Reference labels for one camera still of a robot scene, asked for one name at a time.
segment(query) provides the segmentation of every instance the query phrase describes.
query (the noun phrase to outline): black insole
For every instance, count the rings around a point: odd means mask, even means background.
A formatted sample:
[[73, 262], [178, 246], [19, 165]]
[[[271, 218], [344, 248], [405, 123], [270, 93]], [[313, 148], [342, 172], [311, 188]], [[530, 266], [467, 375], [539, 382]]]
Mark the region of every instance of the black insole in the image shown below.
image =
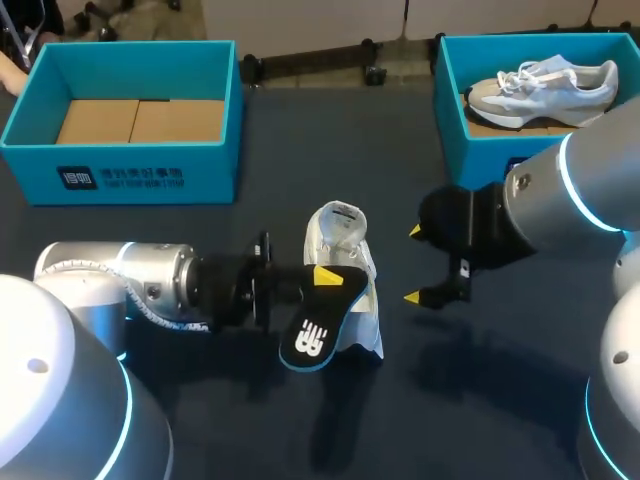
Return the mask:
[[342, 278], [342, 285], [315, 285], [315, 265], [307, 265], [301, 282], [302, 305], [284, 332], [280, 359], [292, 370], [315, 371], [333, 357], [340, 331], [368, 277], [357, 267], [321, 267]]

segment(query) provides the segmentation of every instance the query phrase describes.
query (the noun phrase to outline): sneaker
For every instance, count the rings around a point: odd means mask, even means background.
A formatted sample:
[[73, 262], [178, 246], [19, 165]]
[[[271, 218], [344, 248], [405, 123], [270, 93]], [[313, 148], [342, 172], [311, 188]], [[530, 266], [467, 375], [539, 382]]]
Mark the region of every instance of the sneaker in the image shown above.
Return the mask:
[[367, 272], [368, 291], [351, 308], [336, 350], [344, 351], [357, 343], [382, 359], [375, 286], [377, 271], [365, 240], [366, 233], [367, 218], [360, 209], [340, 201], [329, 202], [309, 220], [304, 264], [354, 266]]
[[556, 55], [525, 62], [518, 72], [498, 72], [495, 79], [473, 85], [466, 96], [475, 114], [517, 129], [540, 117], [586, 127], [605, 113], [617, 92], [618, 67], [613, 61], [583, 67]]

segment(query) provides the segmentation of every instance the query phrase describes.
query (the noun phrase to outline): person's hand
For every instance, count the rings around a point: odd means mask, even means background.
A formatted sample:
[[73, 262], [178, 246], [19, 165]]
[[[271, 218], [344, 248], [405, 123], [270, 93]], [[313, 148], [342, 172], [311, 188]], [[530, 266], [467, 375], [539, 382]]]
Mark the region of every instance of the person's hand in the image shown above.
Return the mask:
[[0, 52], [0, 81], [4, 88], [16, 97], [20, 96], [27, 83], [27, 74], [2, 52]]
[[19, 97], [27, 84], [27, 78], [26, 73], [15, 67], [15, 71], [11, 70], [4, 75], [2, 83], [10, 94]]

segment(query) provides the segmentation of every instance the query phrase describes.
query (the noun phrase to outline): teal box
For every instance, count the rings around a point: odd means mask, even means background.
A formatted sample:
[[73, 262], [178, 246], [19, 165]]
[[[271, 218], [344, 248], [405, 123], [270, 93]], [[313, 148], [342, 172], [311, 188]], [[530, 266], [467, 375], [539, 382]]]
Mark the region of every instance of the teal box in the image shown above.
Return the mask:
[[[224, 100], [220, 141], [56, 145], [75, 99]], [[1, 147], [31, 205], [229, 204], [242, 117], [234, 42], [48, 44]]]
[[525, 61], [562, 55], [577, 65], [613, 60], [619, 69], [614, 107], [640, 92], [640, 52], [626, 33], [530, 34], [443, 37], [436, 65], [434, 108], [452, 181], [478, 189], [503, 181], [512, 158], [529, 158], [563, 136], [472, 137], [460, 94], [498, 71], [517, 71]]

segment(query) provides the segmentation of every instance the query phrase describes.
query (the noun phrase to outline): white cable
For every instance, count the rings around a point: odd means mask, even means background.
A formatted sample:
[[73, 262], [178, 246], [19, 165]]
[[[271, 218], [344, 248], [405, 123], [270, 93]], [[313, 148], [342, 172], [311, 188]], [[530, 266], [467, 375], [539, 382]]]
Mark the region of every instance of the white cable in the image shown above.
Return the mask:
[[102, 273], [106, 273], [108, 275], [112, 275], [114, 277], [119, 278], [122, 281], [127, 294], [129, 295], [133, 303], [135, 303], [136, 307], [138, 307], [140, 312], [148, 320], [150, 320], [151, 322], [155, 323], [160, 327], [167, 328], [169, 330], [183, 330], [183, 331], [186, 330], [190, 332], [208, 332], [209, 331], [209, 327], [207, 326], [206, 323], [172, 322], [170, 320], [166, 320], [156, 315], [151, 311], [149, 307], [145, 305], [145, 303], [142, 301], [142, 298], [140, 298], [140, 295], [138, 295], [138, 293], [134, 290], [133, 286], [131, 285], [127, 277], [117, 272], [113, 268], [108, 267], [107, 265], [104, 265], [102, 263], [93, 262], [91, 260], [65, 260], [63, 262], [58, 262], [44, 269], [38, 276], [40, 277], [42, 275], [48, 275], [51, 273], [65, 272], [65, 271], [71, 271], [71, 270], [75, 270], [75, 271], [88, 270], [88, 271], [94, 271], [94, 272], [102, 272]]

